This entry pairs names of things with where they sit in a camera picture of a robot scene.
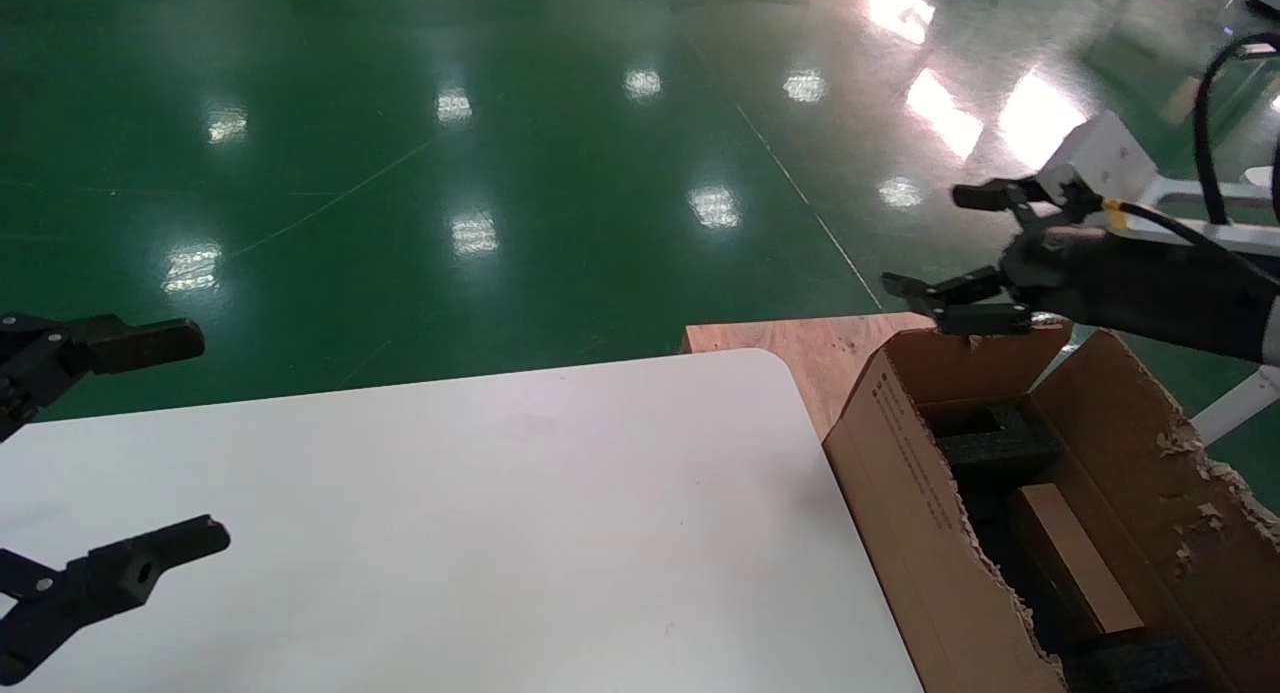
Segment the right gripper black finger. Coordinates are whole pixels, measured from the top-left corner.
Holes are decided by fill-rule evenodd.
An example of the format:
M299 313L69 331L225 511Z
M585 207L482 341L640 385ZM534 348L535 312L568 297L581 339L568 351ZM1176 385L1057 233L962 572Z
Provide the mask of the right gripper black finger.
M1044 183L1034 175L995 178L982 184L956 184L950 195L960 209L1012 214L1023 234L1079 227L1101 211L1101 196L1079 179Z
M1032 311L1023 304L998 302L1006 275L983 266L937 283L884 272L879 282L887 295L911 313L929 318L946 336L1020 336L1030 332Z

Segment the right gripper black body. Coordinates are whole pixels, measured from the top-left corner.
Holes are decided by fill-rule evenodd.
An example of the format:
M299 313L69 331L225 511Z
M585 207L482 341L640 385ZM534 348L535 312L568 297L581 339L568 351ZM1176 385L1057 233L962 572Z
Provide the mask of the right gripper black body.
M1277 365L1277 282L1245 259L1064 227L1016 236L1000 270L1010 296L1033 311Z

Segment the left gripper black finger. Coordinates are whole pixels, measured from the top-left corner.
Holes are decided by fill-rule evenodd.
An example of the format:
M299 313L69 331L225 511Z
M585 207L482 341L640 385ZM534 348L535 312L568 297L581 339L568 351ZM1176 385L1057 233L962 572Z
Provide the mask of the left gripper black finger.
M22 683L81 629L145 606L164 573L229 546L223 524L197 516L91 550L61 570L3 550L1 592L14 605L1 620L1 684Z
M197 359L205 334L189 319L131 325L115 315L1 319L1 441L35 421L88 375L116 375Z

